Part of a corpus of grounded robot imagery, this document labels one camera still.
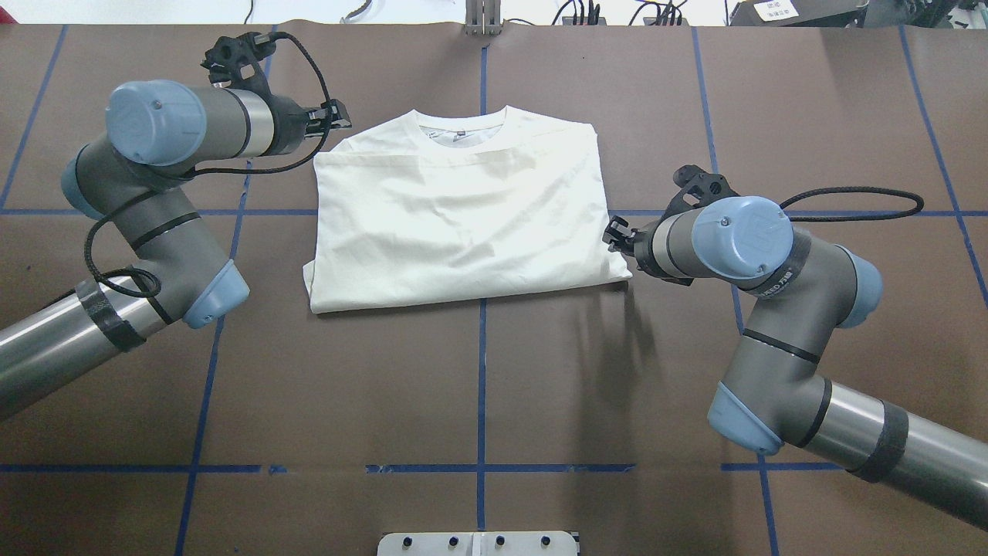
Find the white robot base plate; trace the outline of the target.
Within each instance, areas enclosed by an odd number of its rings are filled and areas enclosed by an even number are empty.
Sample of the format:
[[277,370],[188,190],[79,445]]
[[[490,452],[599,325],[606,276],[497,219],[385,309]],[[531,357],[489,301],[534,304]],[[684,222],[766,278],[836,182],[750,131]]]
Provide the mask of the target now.
[[581,555],[579,534],[569,531],[392,532],[377,555]]

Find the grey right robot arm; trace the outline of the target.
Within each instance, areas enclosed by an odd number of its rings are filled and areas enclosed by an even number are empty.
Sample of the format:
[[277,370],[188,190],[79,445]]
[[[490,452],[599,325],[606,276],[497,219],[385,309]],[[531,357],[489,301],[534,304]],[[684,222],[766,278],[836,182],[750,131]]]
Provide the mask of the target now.
[[731,196],[632,228],[613,217],[610,250],[678,283],[717,279],[756,300],[709,424],[763,456],[795,446],[986,528],[986,444],[818,373],[832,334],[874,312],[874,264],[793,224],[778,204]]

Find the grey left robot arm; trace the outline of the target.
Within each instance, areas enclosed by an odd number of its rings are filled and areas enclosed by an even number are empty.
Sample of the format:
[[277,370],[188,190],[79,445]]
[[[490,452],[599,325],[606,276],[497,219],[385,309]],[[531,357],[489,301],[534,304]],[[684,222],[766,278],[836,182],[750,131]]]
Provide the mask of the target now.
[[[261,75],[228,87],[157,79],[121,84],[106,133],[61,176],[63,194],[95,228],[88,276],[63,298],[2,332],[2,418],[9,419],[182,320],[198,330],[249,296],[232,257],[182,190],[207,161],[290,154],[308,137],[349,129],[340,100],[301,107]],[[92,260],[96,229],[113,224],[134,251],[119,271]]]

